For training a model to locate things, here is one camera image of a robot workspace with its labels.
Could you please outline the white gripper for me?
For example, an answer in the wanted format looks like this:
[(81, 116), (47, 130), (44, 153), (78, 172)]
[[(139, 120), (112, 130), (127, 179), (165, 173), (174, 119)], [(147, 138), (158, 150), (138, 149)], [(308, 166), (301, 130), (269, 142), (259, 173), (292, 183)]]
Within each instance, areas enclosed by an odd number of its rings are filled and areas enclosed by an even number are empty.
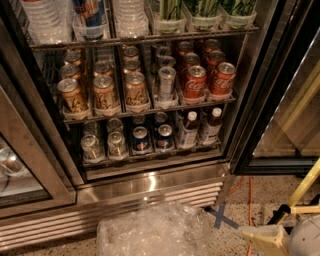
[(281, 225), (245, 226), (241, 234), (266, 256), (320, 256), (320, 215), (299, 222), (290, 236)]

